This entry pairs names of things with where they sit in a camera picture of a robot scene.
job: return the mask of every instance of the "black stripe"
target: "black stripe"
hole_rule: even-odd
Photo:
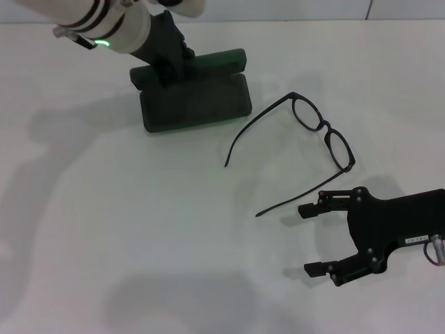
[[[158,0],[158,2],[164,7],[173,7],[182,3],[182,0]]]
[[[73,32],[86,33],[87,31],[93,30],[104,20],[105,16],[108,14],[108,11],[110,10],[110,7],[111,7],[111,0],[105,0],[104,7],[102,8],[102,11],[100,12],[99,16],[94,20],[94,22],[89,26],[87,26],[86,28],[73,30]]]
[[[120,28],[120,26],[122,26],[122,23],[124,21],[125,18],[125,14],[123,14],[123,16],[120,17],[119,21],[114,25],[114,27],[105,35],[100,36],[100,37],[96,37],[96,38],[90,38],[91,40],[106,40],[107,38],[110,38],[112,35],[114,35],[116,33],[116,31],[118,31],[118,29]]]
[[[76,23],[73,23],[73,24],[69,24],[67,26],[63,26],[62,24],[60,26],[67,28],[67,29],[72,29],[72,28],[77,28],[78,26],[83,26],[96,13],[96,10],[98,9],[99,4],[100,4],[100,0],[95,0],[91,9],[88,11],[88,13],[86,13],[86,15],[80,21],[77,21]]]

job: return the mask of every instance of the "cable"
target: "cable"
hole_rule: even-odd
[[[439,263],[435,262],[435,261],[429,256],[428,251],[426,250],[427,247],[428,247],[428,244],[429,244],[430,242],[431,242],[431,241],[429,241],[429,242],[427,242],[426,244],[423,245],[423,254],[425,254],[426,259],[427,259],[431,264],[434,264],[436,267],[438,267],[438,266],[439,266]]]

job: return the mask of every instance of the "white tabletop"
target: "white tabletop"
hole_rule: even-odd
[[[242,47],[253,114],[290,91],[350,142],[324,187],[392,198],[445,186],[445,22],[180,25],[197,54]],[[323,135],[281,108],[149,135],[109,50],[0,26],[0,333],[439,333],[445,269],[421,246],[343,287],[308,262],[355,254],[346,217],[302,221],[337,172]]]

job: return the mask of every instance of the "eyeglass frame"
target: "eyeglass frame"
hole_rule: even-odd
[[[224,167],[226,168],[229,165],[229,161],[230,161],[230,157],[232,155],[232,151],[234,149],[235,143],[237,142],[237,140],[244,134],[244,132],[246,132],[254,123],[256,123],[256,121],[258,121],[260,118],[262,118],[264,115],[266,115],[267,113],[271,112],[273,109],[277,108],[279,105],[283,104],[284,102],[286,102],[287,100],[292,99],[292,112],[293,115],[295,116],[295,118],[297,119],[297,121],[306,129],[308,129],[310,132],[319,132],[320,130],[322,130],[324,127],[327,127],[327,133],[325,135],[324,141],[325,144],[331,154],[332,159],[334,160],[334,163],[336,164],[336,166],[340,169],[340,171],[338,173],[336,173],[334,176],[330,177],[329,179],[327,179],[326,181],[320,183],[318,186],[315,186],[314,188],[302,193],[299,196],[296,196],[294,198],[291,198],[290,200],[286,200],[284,202],[278,203],[276,205],[273,205],[272,207],[269,207],[268,209],[265,209],[261,212],[259,212],[256,217],[260,217],[263,216],[264,214],[266,214],[269,211],[272,211],[274,209],[276,209],[277,207],[281,207],[282,205],[285,204],[289,204],[290,202],[294,202],[296,200],[299,200],[300,198],[312,193],[313,191],[321,188],[322,186],[324,186],[325,184],[331,182],[334,179],[337,179],[340,175],[343,175],[344,173],[348,173],[353,169],[353,166],[355,165],[355,158],[354,158],[354,154],[353,151],[350,149],[350,146],[348,144],[348,142],[346,141],[345,137],[336,129],[331,127],[331,124],[326,121],[320,111],[317,109],[317,107],[315,106],[315,104],[313,104],[309,99],[307,99],[306,97],[295,93],[295,92],[290,92],[289,94],[285,95],[284,97],[282,97],[281,99],[279,99],[278,101],[276,101],[274,104],[272,104],[271,106],[269,106],[268,108],[266,108],[264,111],[262,111],[260,114],[258,114],[253,120],[251,120],[239,133],[238,135],[236,135],[232,146],[230,147],[229,150],[229,154],[227,155],[227,159],[225,162]],[[298,114],[295,111],[295,103],[298,100],[302,100],[306,103],[308,103],[308,105],[311,106],[311,108],[313,108],[313,110],[316,112],[318,119],[320,120],[318,126],[316,128],[311,128],[309,126],[307,126],[299,117]],[[341,141],[343,142],[343,144],[346,147],[346,150],[348,152],[348,157],[349,157],[349,164],[343,168],[341,167],[340,163],[338,162],[337,158],[334,155],[334,152],[332,150],[332,145],[331,145],[331,135],[335,134],[337,135]]]

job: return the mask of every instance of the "label sticker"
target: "label sticker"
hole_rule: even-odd
[[[405,243],[408,245],[408,244],[415,244],[417,242],[423,242],[423,241],[428,241],[428,240],[430,240],[430,238],[428,238],[428,235],[422,235],[421,237],[405,239]]]

